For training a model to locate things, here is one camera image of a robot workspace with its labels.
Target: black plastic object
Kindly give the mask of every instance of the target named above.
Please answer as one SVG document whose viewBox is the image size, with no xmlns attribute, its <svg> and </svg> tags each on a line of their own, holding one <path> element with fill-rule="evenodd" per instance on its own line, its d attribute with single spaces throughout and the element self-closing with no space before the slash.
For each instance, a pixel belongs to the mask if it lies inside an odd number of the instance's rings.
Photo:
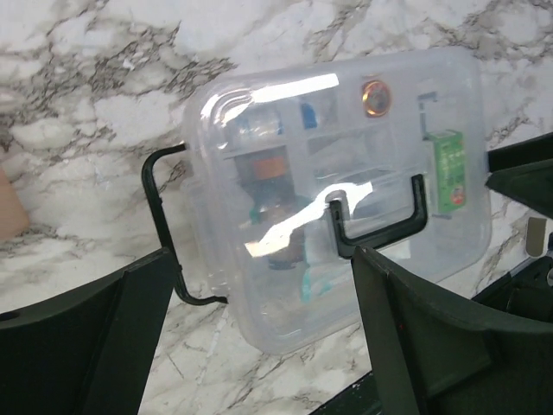
<svg viewBox="0 0 553 415">
<path fill-rule="evenodd" d="M 553 251 L 553 234 L 550 236 L 549 250 Z M 517 316 L 531 316 L 536 320 L 547 321 L 549 310 L 542 306 L 542 300 L 547 297 L 549 302 L 553 297 L 553 288 L 547 282 L 552 268 L 551 256 L 528 259 L 486 287 L 473 301 L 496 310 L 509 310 Z M 382 415 L 382 403 L 373 373 L 359 378 L 311 415 Z"/>
<path fill-rule="evenodd" d="M 353 279 L 383 413 L 553 413 L 553 324 L 467 300 L 371 248 L 356 248 Z"/>
<path fill-rule="evenodd" d="M 338 254 L 344 259 L 350 259 L 353 256 L 353 250 L 356 246 L 367 246 L 378 249 L 421 232 L 428 222 L 423 175 L 412 176 L 411 186 L 413 189 L 415 207 L 411 217 L 356 238 L 348 238 L 346 236 L 344 210 L 341 201 L 330 201 L 328 206 L 332 218 Z"/>
<path fill-rule="evenodd" d="M 0 314 L 0 413 L 138 413 L 178 265 L 162 249 Z"/>
<path fill-rule="evenodd" d="M 154 178 L 154 165 L 156 162 L 169 154 L 180 153 L 185 151 L 187 146 L 185 144 L 179 144 L 175 147 L 168 147 L 167 149 L 161 149 L 152 153 L 144 162 L 142 166 L 142 185 L 146 199 L 148 199 L 149 210 L 152 213 L 154 224 L 156 225 L 157 236 L 163 247 L 168 248 L 175 256 L 175 261 L 178 263 L 176 256 L 175 244 L 173 238 L 171 238 L 171 232 L 167 224 L 167 218 L 163 211 L 163 200 L 157 191 L 156 180 Z M 188 304 L 192 305 L 206 305 L 210 303 L 227 303 L 225 297 L 211 296 L 208 298 L 196 298 L 190 295 L 184 277 L 182 276 L 182 267 L 179 264 L 179 273 L 175 280 L 175 292 L 179 298 Z"/>
<path fill-rule="evenodd" d="M 488 153 L 487 187 L 553 218 L 553 133 Z"/>
</svg>

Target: marble surface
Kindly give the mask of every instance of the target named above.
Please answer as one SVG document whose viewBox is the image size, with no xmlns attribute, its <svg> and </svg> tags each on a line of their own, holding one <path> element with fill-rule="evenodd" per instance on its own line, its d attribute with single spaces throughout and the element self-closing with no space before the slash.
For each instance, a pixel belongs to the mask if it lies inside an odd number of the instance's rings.
<svg viewBox="0 0 553 415">
<path fill-rule="evenodd" d="M 186 139 L 187 98 L 219 76 L 461 45 L 480 60 L 489 148 L 553 130 L 550 0 L 4 0 L 0 162 L 32 227 L 0 244 L 0 312 L 158 247 L 139 172 Z M 206 295 L 178 156 L 157 177 L 192 291 Z M 529 213 L 492 195 L 488 254 L 444 282 L 471 296 L 524 258 Z M 370 369 L 359 325 L 283 357 L 224 306 L 171 302 L 142 415 L 306 414 Z"/>
</svg>

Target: plastic storage container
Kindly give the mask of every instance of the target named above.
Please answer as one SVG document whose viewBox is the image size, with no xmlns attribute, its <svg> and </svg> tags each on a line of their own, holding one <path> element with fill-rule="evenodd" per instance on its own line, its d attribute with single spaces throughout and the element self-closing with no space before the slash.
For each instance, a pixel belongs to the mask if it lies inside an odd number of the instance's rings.
<svg viewBox="0 0 553 415">
<path fill-rule="evenodd" d="M 489 243 L 480 75 L 462 48 L 217 80 L 183 134 L 213 292 L 264 352 L 359 320 L 355 245 L 437 282 Z"/>
</svg>

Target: small green package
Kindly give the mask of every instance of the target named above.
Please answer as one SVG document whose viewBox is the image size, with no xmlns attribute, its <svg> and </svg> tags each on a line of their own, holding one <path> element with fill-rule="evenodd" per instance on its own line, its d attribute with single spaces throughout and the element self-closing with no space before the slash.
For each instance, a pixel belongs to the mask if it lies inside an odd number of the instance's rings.
<svg viewBox="0 0 553 415">
<path fill-rule="evenodd" d="M 438 213 L 448 214 L 465 206 L 465 148 L 463 135 L 454 130 L 427 133 L 433 148 L 435 202 Z"/>
</svg>

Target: black metal handle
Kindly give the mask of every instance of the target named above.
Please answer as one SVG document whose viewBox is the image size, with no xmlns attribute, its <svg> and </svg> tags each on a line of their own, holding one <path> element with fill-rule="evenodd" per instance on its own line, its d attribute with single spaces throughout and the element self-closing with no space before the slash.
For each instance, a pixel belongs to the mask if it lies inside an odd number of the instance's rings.
<svg viewBox="0 0 553 415">
<path fill-rule="evenodd" d="M 344 259 L 351 259 L 355 246 L 368 246 L 378 249 L 421 232 L 426 227 L 429 218 L 423 175 L 412 176 L 411 185 L 415 205 L 415 210 L 411 217 L 356 238 L 348 238 L 346 236 L 342 202 L 337 200 L 330 201 L 328 207 L 332 217 L 338 254 Z"/>
<path fill-rule="evenodd" d="M 167 149 L 161 149 L 152 153 L 144 162 L 142 166 L 142 185 L 144 188 L 144 193 L 146 194 L 146 199 L 148 199 L 149 210 L 152 213 L 152 218 L 154 219 L 154 224 L 156 225 L 157 236 L 163 247 L 168 248 L 173 255 L 177 263 L 179 262 L 176 256 L 175 244 L 173 243 L 173 238 L 171 237 L 171 231 L 169 231 L 169 226 L 167 224 L 167 218 L 165 217 L 165 212 L 163 211 L 163 201 L 157 191 L 156 180 L 154 179 L 154 165 L 157 160 L 169 154 L 180 153 L 187 149 L 185 144 L 179 144 L 175 147 L 168 147 Z M 208 297 L 208 298 L 196 298 L 190 295 L 186 283 L 184 282 L 184 277 L 182 276 L 182 266 L 179 264 L 179 277 L 175 281 L 175 292 L 179 298 L 185 303 L 192 305 L 207 305 L 210 303 L 224 303 L 227 304 L 225 297 Z"/>
</svg>

